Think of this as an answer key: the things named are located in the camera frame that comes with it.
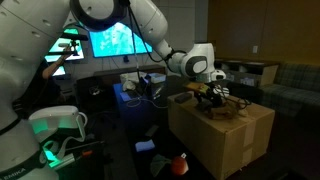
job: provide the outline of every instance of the person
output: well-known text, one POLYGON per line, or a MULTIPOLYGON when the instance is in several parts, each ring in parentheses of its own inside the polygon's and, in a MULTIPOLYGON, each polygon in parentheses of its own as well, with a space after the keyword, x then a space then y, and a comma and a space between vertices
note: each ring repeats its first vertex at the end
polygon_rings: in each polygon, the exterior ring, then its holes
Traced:
MULTIPOLYGON (((64 51, 70 50, 70 46, 64 49, 64 51)), ((41 62, 25 93, 13 102, 13 109, 18 116, 28 118, 35 110, 60 105, 65 102, 61 88, 55 83, 52 75, 70 55, 61 55, 51 65, 48 65, 46 60, 41 62)))

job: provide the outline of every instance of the blue screen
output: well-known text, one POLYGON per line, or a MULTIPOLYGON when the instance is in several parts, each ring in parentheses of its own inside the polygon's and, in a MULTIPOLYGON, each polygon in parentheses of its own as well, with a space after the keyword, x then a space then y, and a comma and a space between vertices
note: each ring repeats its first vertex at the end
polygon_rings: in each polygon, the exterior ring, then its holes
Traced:
MULTIPOLYGON (((70 33, 70 34, 79 34, 77 29, 65 29, 64 30, 65 33, 70 33)), ((70 44, 71 40, 70 39, 65 39, 65 38, 59 38, 54 45, 51 47, 51 49, 49 50, 49 52, 61 52, 63 51, 64 47, 59 47, 60 43, 69 43, 70 44)), ((71 55, 69 58, 67 58, 66 60, 78 60, 78 59, 83 59, 84 55, 83 55, 83 50, 82 50, 82 46, 79 40, 76 40, 76 43, 79 44, 79 46, 76 47, 76 50, 79 54, 79 56, 74 56, 71 55)), ((54 55, 54 56, 45 56, 44 58, 47 60, 47 62, 55 62, 58 60, 58 58, 60 57, 60 55, 54 55)))
MULTIPOLYGON (((131 29, 116 23, 102 32, 90 32, 94 57, 119 56, 134 54, 131 29)), ((146 53, 142 39, 134 34, 136 53, 146 53)), ((149 52, 152 47, 146 43, 149 52)))

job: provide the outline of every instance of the wall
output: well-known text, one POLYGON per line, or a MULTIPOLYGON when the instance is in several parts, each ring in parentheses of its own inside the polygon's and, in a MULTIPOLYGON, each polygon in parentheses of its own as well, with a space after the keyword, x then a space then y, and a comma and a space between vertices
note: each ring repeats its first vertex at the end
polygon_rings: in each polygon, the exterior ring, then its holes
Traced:
MULTIPOLYGON (((167 42, 174 48, 189 51, 195 39, 195 0, 153 0, 168 21, 167 42)), ((129 63, 123 62, 123 56, 93 58, 90 42, 82 42, 85 60, 79 64, 65 64, 66 71, 72 74, 73 81, 92 76, 95 71, 117 68, 136 67, 135 57, 129 56, 129 63)), ((152 53, 154 59, 160 59, 152 53)), ((140 66, 158 64, 152 62, 147 55, 137 55, 140 66)))
POLYGON ((197 0, 195 3, 195 41, 207 42, 208 33, 208 2, 197 0))
POLYGON ((208 40, 218 58, 320 64, 318 7, 317 0, 209 0, 208 40))

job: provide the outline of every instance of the orange object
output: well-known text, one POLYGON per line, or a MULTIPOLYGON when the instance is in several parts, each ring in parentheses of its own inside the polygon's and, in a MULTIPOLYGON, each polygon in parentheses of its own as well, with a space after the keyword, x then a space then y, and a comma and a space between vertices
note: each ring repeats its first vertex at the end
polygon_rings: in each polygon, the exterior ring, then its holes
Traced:
POLYGON ((174 175, 182 176, 189 170, 188 164, 185 158, 177 156, 173 158, 171 163, 171 171, 174 175))
POLYGON ((88 157, 88 156, 90 156, 92 153, 93 153, 92 151, 84 151, 84 152, 82 152, 82 156, 83 156, 83 157, 88 157))
POLYGON ((209 88, 209 86, 205 85, 204 83, 197 83, 197 82, 189 82, 184 86, 189 90, 195 91, 197 93, 202 93, 202 94, 206 94, 209 88))

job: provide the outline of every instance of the cushion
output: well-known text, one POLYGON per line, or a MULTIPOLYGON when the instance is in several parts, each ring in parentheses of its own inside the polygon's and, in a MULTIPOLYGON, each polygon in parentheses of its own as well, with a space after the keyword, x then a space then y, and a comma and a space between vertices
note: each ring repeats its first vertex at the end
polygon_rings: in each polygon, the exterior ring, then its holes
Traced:
POLYGON ((320 67, 305 64, 281 64, 275 84, 320 92, 320 67))
POLYGON ((303 105, 319 106, 320 93, 273 84, 261 88, 264 91, 262 105, 276 111, 296 116, 303 105))

